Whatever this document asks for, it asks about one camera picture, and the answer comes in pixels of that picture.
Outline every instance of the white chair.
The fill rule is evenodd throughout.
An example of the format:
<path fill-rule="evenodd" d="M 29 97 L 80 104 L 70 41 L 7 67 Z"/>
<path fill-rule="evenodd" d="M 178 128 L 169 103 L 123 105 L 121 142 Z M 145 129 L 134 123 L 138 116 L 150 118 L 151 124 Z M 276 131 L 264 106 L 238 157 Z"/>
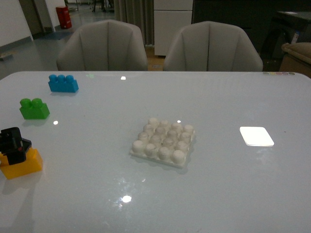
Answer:
<path fill-rule="evenodd" d="M 59 53 L 58 70 L 147 70 L 139 27 L 104 20 L 78 28 Z"/>
<path fill-rule="evenodd" d="M 205 21 L 176 33 L 163 70 L 262 71 L 262 60 L 243 29 Z"/>

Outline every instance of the building block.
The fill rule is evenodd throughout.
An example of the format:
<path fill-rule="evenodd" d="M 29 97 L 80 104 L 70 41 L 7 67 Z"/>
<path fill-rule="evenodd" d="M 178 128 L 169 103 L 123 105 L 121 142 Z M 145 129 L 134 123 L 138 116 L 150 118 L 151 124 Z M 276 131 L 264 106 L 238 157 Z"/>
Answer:
<path fill-rule="evenodd" d="M 43 161 L 37 149 L 32 147 L 26 153 L 26 161 L 14 165 L 9 165 L 7 156 L 0 153 L 0 170 L 7 179 L 13 179 L 19 176 L 27 175 L 33 172 L 41 171 Z"/>
<path fill-rule="evenodd" d="M 0 170 L 7 179 L 41 171 L 42 158 L 30 140 L 21 137 L 18 127 L 1 130 Z"/>
<path fill-rule="evenodd" d="M 130 154 L 158 163 L 184 168 L 194 138 L 191 125 L 169 124 L 150 118 L 138 140 L 132 144 Z"/>
<path fill-rule="evenodd" d="M 19 109 L 25 120 L 29 119 L 46 119 L 50 114 L 48 106 L 41 99 L 36 98 L 22 99 L 20 101 L 21 108 Z"/>
<path fill-rule="evenodd" d="M 79 90 L 77 81 L 72 75 L 58 75 L 51 74 L 49 76 L 49 86 L 52 92 L 71 92 L 75 93 Z"/>

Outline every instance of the table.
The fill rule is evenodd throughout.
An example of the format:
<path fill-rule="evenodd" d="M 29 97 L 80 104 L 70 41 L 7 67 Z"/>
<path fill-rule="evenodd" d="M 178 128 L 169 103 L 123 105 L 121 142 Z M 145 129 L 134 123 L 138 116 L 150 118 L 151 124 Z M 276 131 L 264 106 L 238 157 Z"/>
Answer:
<path fill-rule="evenodd" d="M 0 232 L 311 232 L 306 76 L 55 72 L 77 80 L 69 94 L 50 92 L 50 74 L 0 81 L 1 129 L 19 127 L 44 161 L 42 172 L 0 174 Z M 24 120 L 23 98 L 41 98 L 50 116 Z M 194 126 L 186 168 L 129 154 L 150 117 Z M 274 145 L 247 146 L 242 126 L 264 127 Z"/>

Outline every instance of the white cabinet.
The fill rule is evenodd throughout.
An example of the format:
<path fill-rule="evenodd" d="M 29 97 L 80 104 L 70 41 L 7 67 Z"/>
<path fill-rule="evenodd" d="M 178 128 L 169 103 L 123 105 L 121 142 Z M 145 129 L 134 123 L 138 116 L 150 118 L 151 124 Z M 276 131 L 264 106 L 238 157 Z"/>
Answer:
<path fill-rule="evenodd" d="M 175 33 L 191 24 L 193 0 L 154 0 L 155 55 L 165 56 Z"/>

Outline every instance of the curtain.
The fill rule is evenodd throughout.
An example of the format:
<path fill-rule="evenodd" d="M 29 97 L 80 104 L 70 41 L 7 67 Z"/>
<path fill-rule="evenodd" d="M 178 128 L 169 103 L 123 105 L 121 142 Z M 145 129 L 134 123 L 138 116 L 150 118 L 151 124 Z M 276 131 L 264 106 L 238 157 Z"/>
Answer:
<path fill-rule="evenodd" d="M 114 0 L 115 18 L 138 26 L 145 45 L 155 44 L 154 0 Z"/>

